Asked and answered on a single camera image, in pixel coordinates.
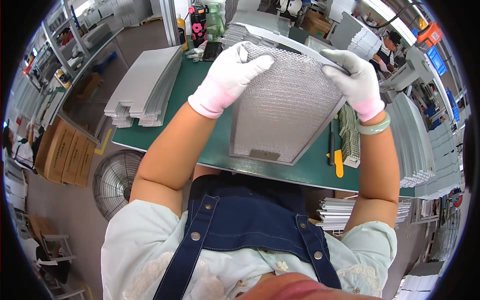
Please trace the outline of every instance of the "black water bottle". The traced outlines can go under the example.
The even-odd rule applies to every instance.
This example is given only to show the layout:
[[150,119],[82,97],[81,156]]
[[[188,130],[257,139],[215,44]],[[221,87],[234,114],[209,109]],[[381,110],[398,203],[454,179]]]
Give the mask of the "black water bottle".
[[197,48],[206,41],[208,7],[199,1],[195,1],[192,7],[188,8],[188,12],[190,13],[190,24],[192,25],[193,46]]

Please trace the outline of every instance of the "white glove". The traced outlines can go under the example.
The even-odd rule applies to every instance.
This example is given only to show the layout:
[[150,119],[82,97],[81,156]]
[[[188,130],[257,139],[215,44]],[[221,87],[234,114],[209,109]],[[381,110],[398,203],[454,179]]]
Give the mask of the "white glove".
[[382,70],[383,72],[388,72],[387,65],[384,63],[383,60],[380,60],[378,64],[380,65],[380,70]]
[[348,104],[357,111],[360,121],[365,122],[381,112],[385,103],[380,99],[375,68],[368,61],[347,50],[323,50],[322,55],[343,65],[350,76],[341,70],[325,65],[322,71],[347,98]]
[[237,43],[220,53],[208,70],[202,84],[188,103],[199,114],[217,119],[247,88],[255,76],[265,72],[274,63],[269,55],[260,56],[248,63],[247,51]]

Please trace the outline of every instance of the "jade bangle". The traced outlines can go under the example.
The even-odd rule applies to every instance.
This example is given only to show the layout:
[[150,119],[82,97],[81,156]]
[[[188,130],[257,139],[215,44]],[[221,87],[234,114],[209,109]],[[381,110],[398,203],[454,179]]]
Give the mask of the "jade bangle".
[[384,131],[390,125],[390,115],[387,112],[385,114],[386,117],[383,121],[372,126],[363,126],[360,124],[360,120],[357,120],[357,130],[361,134],[377,134]]

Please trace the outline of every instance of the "floor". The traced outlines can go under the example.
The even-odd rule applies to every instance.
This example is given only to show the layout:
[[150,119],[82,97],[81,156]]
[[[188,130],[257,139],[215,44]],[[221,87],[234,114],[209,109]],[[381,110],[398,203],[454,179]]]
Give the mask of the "floor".
[[[115,24],[113,17],[105,20],[112,30],[120,27]],[[130,65],[145,50],[168,47],[165,29],[160,21],[139,27],[125,28],[117,36],[117,40]],[[94,99],[108,100],[126,71],[119,59],[110,62],[102,74],[104,82],[99,87]],[[94,154],[93,156],[88,184],[85,188],[55,184],[31,172],[28,172],[27,175],[29,182],[27,211],[38,216],[48,217],[58,233],[70,235],[69,243],[73,253],[77,255],[77,259],[72,264],[72,272],[84,280],[95,300],[102,299],[100,249],[108,221],[99,213],[93,199],[93,174],[105,156],[125,149],[125,147],[111,142],[115,131],[115,126],[111,125],[111,118],[106,119],[99,140],[103,143],[110,129],[112,130],[103,154]]]
[[[118,28],[113,17],[105,20],[111,28]],[[117,37],[121,51],[129,65],[144,50],[165,48],[168,46],[163,23],[151,22],[140,27],[126,28]],[[103,84],[95,94],[95,100],[108,100],[115,87],[126,72],[120,60],[113,60],[102,74]],[[48,217],[58,233],[70,235],[72,251],[77,259],[72,264],[72,272],[82,278],[91,290],[93,299],[102,298],[102,283],[100,275],[100,249],[104,241],[108,222],[97,210],[92,194],[92,180],[96,167],[110,153],[124,149],[111,143],[115,127],[107,118],[100,133],[103,142],[110,132],[103,153],[95,154],[90,167],[88,185],[81,188],[73,185],[61,185],[49,182],[29,172],[27,210],[39,216]],[[185,188],[188,195],[190,182]],[[326,196],[332,197],[330,190],[307,188],[307,209],[314,212],[318,201]],[[425,227],[411,225],[409,222],[400,224],[396,231],[398,238],[397,256],[389,269],[388,281],[384,288],[384,299],[390,300],[395,295],[400,279],[415,263],[424,248]]]

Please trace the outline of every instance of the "white shirt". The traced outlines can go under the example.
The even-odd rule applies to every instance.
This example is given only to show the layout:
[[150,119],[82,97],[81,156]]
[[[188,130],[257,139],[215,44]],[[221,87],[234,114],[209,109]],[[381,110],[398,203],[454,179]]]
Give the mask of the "white shirt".
[[[169,208],[141,200],[115,214],[101,252],[104,299],[153,298],[183,239],[187,214],[179,219]],[[395,231],[382,222],[367,222],[345,233],[342,241],[328,234],[325,238],[342,289],[381,297],[396,255]],[[298,272],[317,280],[312,266],[290,253],[204,249],[183,299],[234,299],[269,272]]]
[[21,142],[16,142],[15,144],[13,144],[12,152],[13,159],[15,160],[15,163],[17,165],[21,166],[22,168],[26,168],[25,165],[20,163],[22,162],[30,168],[33,168],[33,151],[29,143],[23,144]]
[[[390,55],[390,50],[385,46],[385,42],[384,42],[384,38],[382,37],[382,46],[380,47],[380,50],[385,53],[387,56]],[[395,65],[395,61],[394,61],[394,55],[393,55],[393,51],[392,51],[392,55],[390,55],[390,63],[392,66]]]

